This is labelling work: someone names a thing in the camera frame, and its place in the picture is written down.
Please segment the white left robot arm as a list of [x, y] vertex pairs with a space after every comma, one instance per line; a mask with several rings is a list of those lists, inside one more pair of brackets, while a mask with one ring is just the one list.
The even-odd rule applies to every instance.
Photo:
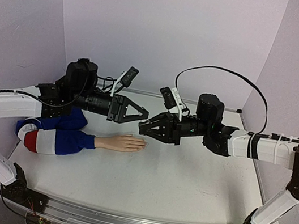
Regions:
[[[127, 96], [97, 88], [98, 66], [88, 58], [67, 66], [57, 82], [19, 89], [0, 90], [0, 118], [54, 118], [70, 114], [73, 107], [104, 115], [108, 121], [123, 124], [147, 119], [148, 111]], [[29, 199], [24, 172], [0, 154], [0, 183], [18, 204]]]

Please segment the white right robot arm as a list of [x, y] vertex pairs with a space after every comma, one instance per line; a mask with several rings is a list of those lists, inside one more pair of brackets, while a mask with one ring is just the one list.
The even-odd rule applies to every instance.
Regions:
[[140, 122], [141, 135], [171, 145], [179, 145], [183, 137], [199, 136], [205, 148], [216, 155], [255, 159], [292, 171], [285, 189], [258, 208], [249, 224], [272, 224], [299, 204], [299, 138], [224, 125], [224, 104], [213, 94], [201, 94], [195, 114], [184, 116], [178, 90], [164, 87], [160, 92], [168, 111]]

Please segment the blue white red sleeve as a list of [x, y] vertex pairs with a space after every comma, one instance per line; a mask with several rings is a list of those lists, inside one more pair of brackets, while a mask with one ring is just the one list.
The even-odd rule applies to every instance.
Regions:
[[17, 121], [15, 133], [30, 152], [43, 155], [71, 155], [82, 149], [95, 149], [95, 136], [82, 131], [87, 119], [81, 109], [68, 115]]

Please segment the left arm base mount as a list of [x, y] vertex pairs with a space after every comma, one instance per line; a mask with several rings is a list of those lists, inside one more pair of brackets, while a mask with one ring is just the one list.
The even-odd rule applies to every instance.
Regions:
[[24, 171], [17, 163], [14, 162], [13, 165], [16, 170], [15, 181], [1, 186], [0, 195], [18, 205], [43, 213], [49, 201], [48, 196], [28, 188]]

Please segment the mannequin hand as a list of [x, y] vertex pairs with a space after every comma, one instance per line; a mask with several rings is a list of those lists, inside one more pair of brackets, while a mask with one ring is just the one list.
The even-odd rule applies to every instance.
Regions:
[[134, 137], [130, 134], [116, 135], [111, 137], [95, 137], [95, 148], [119, 152], [138, 152], [144, 150], [147, 143], [142, 138]]

